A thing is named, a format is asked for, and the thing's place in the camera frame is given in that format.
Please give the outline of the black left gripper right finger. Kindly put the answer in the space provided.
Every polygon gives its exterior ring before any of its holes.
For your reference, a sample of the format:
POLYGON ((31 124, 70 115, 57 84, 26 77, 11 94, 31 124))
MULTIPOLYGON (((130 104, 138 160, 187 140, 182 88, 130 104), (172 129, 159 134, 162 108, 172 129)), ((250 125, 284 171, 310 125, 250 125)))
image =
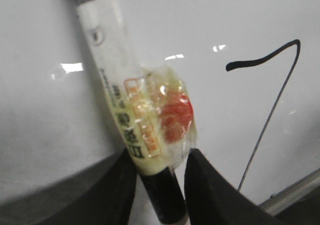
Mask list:
POLYGON ((283 225, 240 194, 197 148, 187 158, 184 194, 192 225, 283 225))

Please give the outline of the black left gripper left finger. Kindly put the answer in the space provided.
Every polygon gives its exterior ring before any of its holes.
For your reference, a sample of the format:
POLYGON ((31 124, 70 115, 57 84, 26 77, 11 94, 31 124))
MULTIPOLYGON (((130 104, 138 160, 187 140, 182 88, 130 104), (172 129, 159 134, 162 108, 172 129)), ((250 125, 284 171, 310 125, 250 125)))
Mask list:
POLYGON ((127 225, 137 172, 127 150, 87 192, 39 225, 127 225))

